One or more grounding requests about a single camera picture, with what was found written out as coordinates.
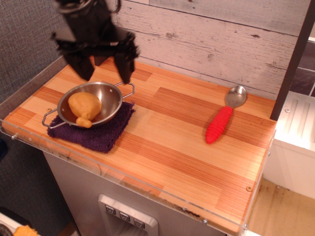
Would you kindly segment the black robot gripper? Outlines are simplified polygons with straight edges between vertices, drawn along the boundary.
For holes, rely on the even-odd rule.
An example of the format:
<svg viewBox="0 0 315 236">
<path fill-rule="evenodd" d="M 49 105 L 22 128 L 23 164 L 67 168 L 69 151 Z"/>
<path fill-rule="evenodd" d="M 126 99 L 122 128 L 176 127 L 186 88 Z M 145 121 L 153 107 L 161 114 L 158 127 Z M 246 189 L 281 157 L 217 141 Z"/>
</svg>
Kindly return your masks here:
<svg viewBox="0 0 315 236">
<path fill-rule="evenodd" d="M 135 71 L 134 60 L 139 49 L 134 33 L 115 26 L 104 0 L 54 0 L 53 6 L 65 19 L 67 26 L 52 33 L 66 62 L 84 80 L 94 73 L 90 56 L 114 56 L 114 62 L 124 84 L 130 82 Z"/>
</svg>

